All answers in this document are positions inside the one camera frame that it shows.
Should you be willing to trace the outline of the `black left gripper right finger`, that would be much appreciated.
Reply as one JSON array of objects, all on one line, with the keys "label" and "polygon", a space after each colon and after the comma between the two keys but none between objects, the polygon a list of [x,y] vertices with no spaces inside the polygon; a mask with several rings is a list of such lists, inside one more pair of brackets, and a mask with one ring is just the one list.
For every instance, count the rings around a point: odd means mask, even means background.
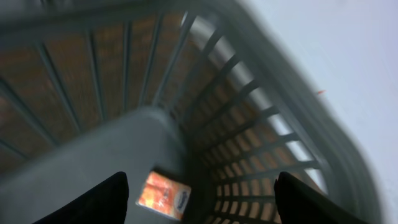
[{"label": "black left gripper right finger", "polygon": [[366,224],[288,172],[274,184],[282,224]]}]

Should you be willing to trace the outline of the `small orange snack packet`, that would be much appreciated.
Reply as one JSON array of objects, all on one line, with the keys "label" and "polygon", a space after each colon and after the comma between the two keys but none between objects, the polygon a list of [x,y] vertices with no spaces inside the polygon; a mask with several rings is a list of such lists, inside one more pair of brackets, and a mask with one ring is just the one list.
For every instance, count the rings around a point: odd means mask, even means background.
[{"label": "small orange snack packet", "polygon": [[136,205],[173,220],[182,220],[192,188],[151,171]]}]

